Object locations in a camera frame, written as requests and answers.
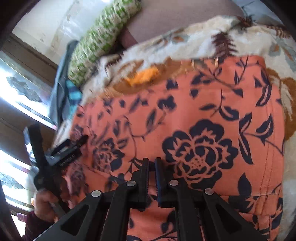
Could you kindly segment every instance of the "round metal pin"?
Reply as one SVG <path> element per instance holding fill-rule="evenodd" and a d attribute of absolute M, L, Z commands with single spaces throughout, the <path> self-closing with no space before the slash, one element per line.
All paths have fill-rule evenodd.
<path fill-rule="evenodd" d="M 214 194 L 214 191 L 211 188 L 207 188 L 207 189 L 205 189 L 205 194 L 207 194 L 207 195 L 213 195 Z"/>
<path fill-rule="evenodd" d="M 129 187 L 133 187 L 133 186 L 136 185 L 136 182 L 135 182 L 135 181 L 128 181 L 128 182 L 126 183 L 126 185 L 129 186 Z"/>
<path fill-rule="evenodd" d="M 101 191 L 99 191 L 99 190 L 95 190 L 95 191 L 93 191 L 93 192 L 91 193 L 91 195 L 92 195 L 93 197 L 99 197 L 101 194 L 102 194 L 102 193 L 101 193 Z"/>
<path fill-rule="evenodd" d="M 170 180 L 169 184 L 171 186 L 177 186 L 179 184 L 179 182 L 177 180 Z"/>

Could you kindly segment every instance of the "floral blanket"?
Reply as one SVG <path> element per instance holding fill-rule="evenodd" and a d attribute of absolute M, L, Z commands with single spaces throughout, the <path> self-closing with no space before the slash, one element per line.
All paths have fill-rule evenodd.
<path fill-rule="evenodd" d="M 119 56 L 101 58 L 93 76 L 83 89 L 82 105 L 98 98 L 108 85 L 116 86 L 123 78 L 150 67 L 163 64 L 167 57 L 173 60 L 199 59 L 217 56 L 259 55 L 265 60 L 267 78 L 277 85 L 281 93 L 285 116 L 283 216 L 278 240 L 289 231 L 296 208 L 296 43 L 282 28 L 257 25 L 248 19 L 217 16 L 203 23 L 173 30 L 142 44 L 138 44 Z M 254 85 L 264 87 L 255 77 Z M 69 125 L 62 127 L 55 144 L 69 137 Z"/>

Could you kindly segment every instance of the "blue cloth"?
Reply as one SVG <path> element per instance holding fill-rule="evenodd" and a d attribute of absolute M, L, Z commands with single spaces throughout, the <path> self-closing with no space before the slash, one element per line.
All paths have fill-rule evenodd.
<path fill-rule="evenodd" d="M 77 105 L 80 103 L 82 93 L 68 78 L 68 67 L 72 53 L 78 41 L 71 41 L 67 45 L 66 53 L 63 55 L 55 78 L 54 87 L 50 98 L 49 118 L 59 127 L 61 123 L 71 118 Z"/>

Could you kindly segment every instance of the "orange floral fabric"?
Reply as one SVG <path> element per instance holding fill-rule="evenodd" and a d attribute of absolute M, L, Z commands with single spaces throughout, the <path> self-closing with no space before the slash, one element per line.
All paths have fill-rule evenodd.
<path fill-rule="evenodd" d="M 153 162 L 188 186 L 213 188 L 265 238 L 277 236 L 282 215 L 284 118 L 279 90 L 264 59 L 181 61 L 179 74 L 138 93 L 79 107 L 71 139 L 89 135 L 67 172 L 73 205 L 92 190 L 130 180 L 151 161 L 150 201 L 131 210 L 128 240 L 176 241 L 173 209 L 156 202 Z"/>

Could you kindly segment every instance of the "maroon sleeve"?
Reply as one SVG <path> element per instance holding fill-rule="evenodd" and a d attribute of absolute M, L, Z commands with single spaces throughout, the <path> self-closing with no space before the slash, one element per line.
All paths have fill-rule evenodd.
<path fill-rule="evenodd" d="M 27 216 L 25 235 L 22 237 L 23 241 L 33 241 L 53 224 L 38 218 L 34 212 L 31 212 Z"/>

